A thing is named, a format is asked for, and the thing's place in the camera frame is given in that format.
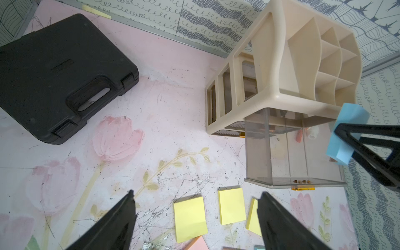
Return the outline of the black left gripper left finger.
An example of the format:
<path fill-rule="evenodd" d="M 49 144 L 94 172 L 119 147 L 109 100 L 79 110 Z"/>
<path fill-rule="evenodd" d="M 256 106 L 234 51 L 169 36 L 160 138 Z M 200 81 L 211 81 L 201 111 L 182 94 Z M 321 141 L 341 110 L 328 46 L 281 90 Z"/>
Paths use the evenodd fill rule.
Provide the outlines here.
<path fill-rule="evenodd" d="M 69 250 L 128 250 L 130 248 L 137 214 L 134 191 L 130 190 L 105 216 Z"/>

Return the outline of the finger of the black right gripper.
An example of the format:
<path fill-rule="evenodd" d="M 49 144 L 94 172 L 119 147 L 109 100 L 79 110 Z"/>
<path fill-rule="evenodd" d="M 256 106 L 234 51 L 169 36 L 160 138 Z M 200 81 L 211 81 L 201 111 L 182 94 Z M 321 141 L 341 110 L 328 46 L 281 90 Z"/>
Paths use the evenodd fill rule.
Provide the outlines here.
<path fill-rule="evenodd" d="M 372 134 L 386 137 L 400 137 L 400 127 L 390 125 L 361 125 L 349 128 L 349 132 Z M 354 148 L 352 158 L 358 162 L 372 177 L 389 190 L 400 190 L 400 143 L 388 139 L 368 138 L 361 136 L 359 140 L 350 137 L 349 144 Z M 387 158 L 382 158 L 368 146 L 383 147 L 391 150 Z"/>

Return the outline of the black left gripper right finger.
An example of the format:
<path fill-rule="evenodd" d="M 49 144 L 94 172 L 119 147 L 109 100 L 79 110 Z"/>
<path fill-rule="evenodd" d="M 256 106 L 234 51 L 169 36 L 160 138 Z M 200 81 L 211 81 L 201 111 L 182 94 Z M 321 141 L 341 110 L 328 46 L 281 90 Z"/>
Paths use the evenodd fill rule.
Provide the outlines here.
<path fill-rule="evenodd" d="M 267 250 L 329 249 L 268 192 L 258 199 L 257 215 Z"/>

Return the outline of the blue sticky pad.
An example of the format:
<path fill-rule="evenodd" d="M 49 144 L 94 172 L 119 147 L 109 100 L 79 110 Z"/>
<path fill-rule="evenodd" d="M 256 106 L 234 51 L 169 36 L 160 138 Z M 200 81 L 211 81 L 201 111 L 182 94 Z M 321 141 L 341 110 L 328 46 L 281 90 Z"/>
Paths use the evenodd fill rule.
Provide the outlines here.
<path fill-rule="evenodd" d="M 349 144 L 350 137 L 359 140 L 360 133 L 349 132 L 349 128 L 366 125 L 370 113 L 358 104 L 344 103 L 334 124 L 326 155 L 334 159 L 338 165 L 347 166 L 353 156 L 354 148 Z"/>

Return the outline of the beige drawer organizer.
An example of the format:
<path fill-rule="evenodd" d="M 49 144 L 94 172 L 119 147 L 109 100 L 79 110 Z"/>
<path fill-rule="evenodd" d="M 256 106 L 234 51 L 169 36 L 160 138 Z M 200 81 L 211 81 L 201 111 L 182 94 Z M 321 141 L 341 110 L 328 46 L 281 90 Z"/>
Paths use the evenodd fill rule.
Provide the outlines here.
<path fill-rule="evenodd" d="M 270 1 L 209 79 L 206 131 L 264 108 L 335 121 L 361 73 L 351 29 L 299 1 Z"/>

